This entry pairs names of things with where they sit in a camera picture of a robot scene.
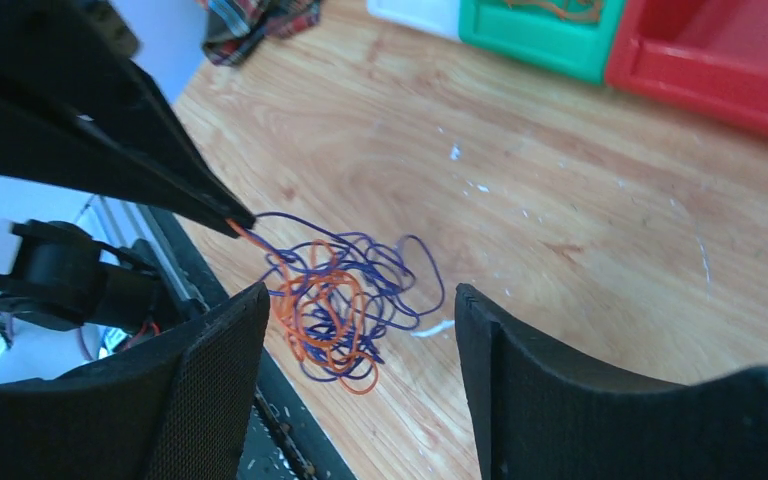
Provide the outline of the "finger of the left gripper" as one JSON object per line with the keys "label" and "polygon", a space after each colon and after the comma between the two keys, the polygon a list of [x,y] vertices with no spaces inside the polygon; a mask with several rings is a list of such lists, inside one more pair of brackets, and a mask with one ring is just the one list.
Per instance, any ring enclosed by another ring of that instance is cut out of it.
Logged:
{"label": "finger of the left gripper", "polygon": [[210,170],[104,1],[0,1],[0,175],[150,205],[234,235]]}

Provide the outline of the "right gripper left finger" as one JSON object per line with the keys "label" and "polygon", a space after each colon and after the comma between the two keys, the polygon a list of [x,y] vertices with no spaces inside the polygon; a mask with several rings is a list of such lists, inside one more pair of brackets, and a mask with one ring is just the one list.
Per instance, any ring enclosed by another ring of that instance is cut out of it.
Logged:
{"label": "right gripper left finger", "polygon": [[52,380],[0,384],[0,479],[233,479],[270,300],[263,284]]}

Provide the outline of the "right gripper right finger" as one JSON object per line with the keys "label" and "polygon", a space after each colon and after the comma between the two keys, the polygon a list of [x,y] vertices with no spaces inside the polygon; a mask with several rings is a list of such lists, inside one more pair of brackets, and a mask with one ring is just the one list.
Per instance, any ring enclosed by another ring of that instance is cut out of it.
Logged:
{"label": "right gripper right finger", "polygon": [[456,342],[485,479],[768,479],[768,366],[683,386],[596,358],[474,286]]}

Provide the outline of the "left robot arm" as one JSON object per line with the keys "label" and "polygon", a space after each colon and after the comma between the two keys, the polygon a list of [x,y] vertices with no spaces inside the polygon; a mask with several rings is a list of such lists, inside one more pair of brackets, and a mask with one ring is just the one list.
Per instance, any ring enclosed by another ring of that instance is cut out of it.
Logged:
{"label": "left robot arm", "polygon": [[[255,219],[207,166],[105,1],[0,1],[0,175],[153,206],[235,236]],[[0,308],[68,329],[141,327],[146,301],[75,230],[20,225],[0,272]]]}

